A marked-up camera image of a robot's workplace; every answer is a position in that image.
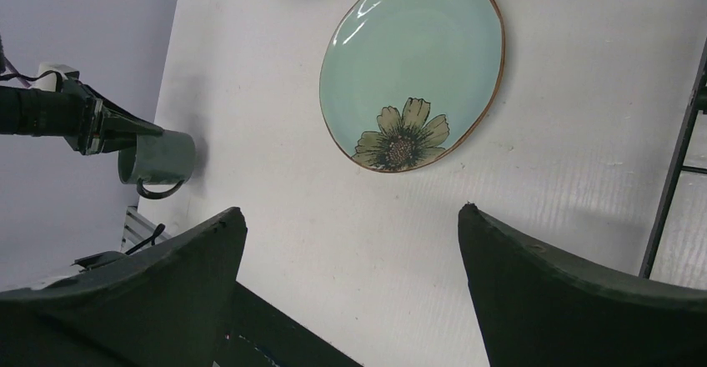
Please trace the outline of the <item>teal flower plate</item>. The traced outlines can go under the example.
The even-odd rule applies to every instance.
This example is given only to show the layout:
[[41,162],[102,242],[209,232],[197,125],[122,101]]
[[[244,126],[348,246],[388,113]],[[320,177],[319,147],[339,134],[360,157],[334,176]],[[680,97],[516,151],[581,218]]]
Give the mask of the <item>teal flower plate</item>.
[[453,152],[483,120],[504,58],[495,0],[358,0],[323,57],[325,126],[362,168],[425,167]]

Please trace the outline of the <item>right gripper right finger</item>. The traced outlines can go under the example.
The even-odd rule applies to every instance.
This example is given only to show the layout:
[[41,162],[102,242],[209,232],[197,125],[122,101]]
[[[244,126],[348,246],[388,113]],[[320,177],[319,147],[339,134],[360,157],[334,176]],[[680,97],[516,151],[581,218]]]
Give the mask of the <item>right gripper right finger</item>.
[[604,267],[466,204],[460,253],[492,366],[703,366],[706,293]]

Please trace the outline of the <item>dark green mug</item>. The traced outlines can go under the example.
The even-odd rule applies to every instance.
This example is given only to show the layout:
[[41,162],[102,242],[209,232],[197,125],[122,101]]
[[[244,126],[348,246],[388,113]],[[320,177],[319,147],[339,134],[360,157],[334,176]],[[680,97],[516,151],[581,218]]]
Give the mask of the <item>dark green mug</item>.
[[196,157],[195,142],[187,133],[138,135],[133,147],[118,152],[118,177],[144,199],[165,199],[190,180]]

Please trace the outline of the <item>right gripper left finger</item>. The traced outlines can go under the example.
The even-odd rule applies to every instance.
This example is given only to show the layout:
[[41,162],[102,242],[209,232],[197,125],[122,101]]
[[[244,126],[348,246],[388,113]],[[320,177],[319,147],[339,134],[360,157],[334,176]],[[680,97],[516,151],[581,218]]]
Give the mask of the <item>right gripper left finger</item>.
[[210,366],[247,237],[232,207],[161,244],[1,295],[4,366]]

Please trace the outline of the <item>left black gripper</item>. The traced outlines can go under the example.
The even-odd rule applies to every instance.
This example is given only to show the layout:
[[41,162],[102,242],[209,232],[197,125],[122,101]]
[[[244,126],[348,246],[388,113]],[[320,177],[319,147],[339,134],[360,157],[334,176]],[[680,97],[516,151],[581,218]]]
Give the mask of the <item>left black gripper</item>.
[[80,101],[76,132],[64,138],[71,149],[81,155],[136,147],[138,136],[160,136],[164,132],[163,128],[136,117],[76,78],[64,78],[60,93]]

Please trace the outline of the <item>black wire dish rack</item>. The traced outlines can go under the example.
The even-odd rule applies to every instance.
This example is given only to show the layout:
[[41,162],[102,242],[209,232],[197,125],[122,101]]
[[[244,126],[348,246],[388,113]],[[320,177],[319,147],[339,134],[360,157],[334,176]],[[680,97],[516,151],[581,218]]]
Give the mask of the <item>black wire dish rack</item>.
[[695,173],[702,176],[706,175],[706,168],[686,165],[684,163],[694,132],[694,126],[700,114],[706,115],[706,44],[704,44],[700,54],[689,101],[684,112],[679,136],[674,146],[668,173],[659,198],[657,212],[639,268],[640,278],[648,279],[652,273],[680,175],[684,172]]

